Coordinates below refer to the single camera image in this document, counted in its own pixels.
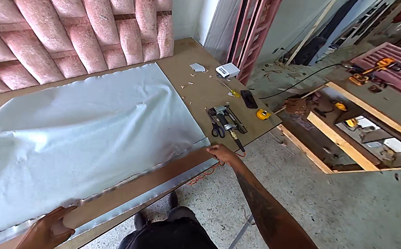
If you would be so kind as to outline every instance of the yellow screwdriver handle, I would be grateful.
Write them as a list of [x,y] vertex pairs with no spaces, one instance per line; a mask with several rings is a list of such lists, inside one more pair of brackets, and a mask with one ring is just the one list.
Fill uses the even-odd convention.
[[235,97],[240,97],[240,93],[237,93],[236,91],[234,91],[234,90],[231,90],[231,93],[235,96]]

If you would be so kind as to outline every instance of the screwdriver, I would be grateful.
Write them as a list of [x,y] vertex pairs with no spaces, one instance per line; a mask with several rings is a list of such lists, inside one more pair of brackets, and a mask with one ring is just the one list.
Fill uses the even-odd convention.
[[229,88],[225,83],[223,83],[223,82],[221,82],[224,86],[226,86],[229,90],[230,90],[230,92],[235,96],[235,97],[240,97],[240,94],[239,93],[237,93],[236,91],[234,91],[234,90],[231,90],[231,88]]

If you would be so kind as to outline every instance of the person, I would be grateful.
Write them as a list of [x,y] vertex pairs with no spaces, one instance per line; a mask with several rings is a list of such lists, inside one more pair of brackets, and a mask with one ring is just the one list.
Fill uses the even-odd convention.
[[[290,213],[260,184],[240,158],[223,144],[213,145],[207,151],[234,170],[248,202],[257,228],[269,248],[316,249],[317,246]],[[151,223],[142,212],[135,215],[136,230],[127,235],[118,249],[148,248],[203,248],[216,249],[193,211],[178,205],[175,192],[170,193],[168,219]],[[66,241],[74,230],[62,225],[62,233],[52,228],[61,224],[61,218],[73,210],[58,208],[41,218],[29,229],[17,249],[52,249]]]

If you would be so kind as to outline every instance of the white box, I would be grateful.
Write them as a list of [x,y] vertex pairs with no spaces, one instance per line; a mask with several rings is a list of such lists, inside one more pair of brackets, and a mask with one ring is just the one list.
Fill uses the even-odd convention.
[[239,74],[240,70],[233,65],[232,63],[228,63],[225,65],[221,65],[216,68],[216,71],[218,73],[218,76],[221,76],[225,79],[235,77]]

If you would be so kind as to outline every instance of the black scissor handle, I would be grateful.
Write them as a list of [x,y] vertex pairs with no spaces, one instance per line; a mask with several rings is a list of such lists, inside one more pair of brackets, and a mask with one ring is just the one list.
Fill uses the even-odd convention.
[[213,130],[211,131],[211,135],[213,135],[213,137],[220,137],[220,138],[224,138],[225,137],[225,129],[220,127],[218,124],[213,123]]

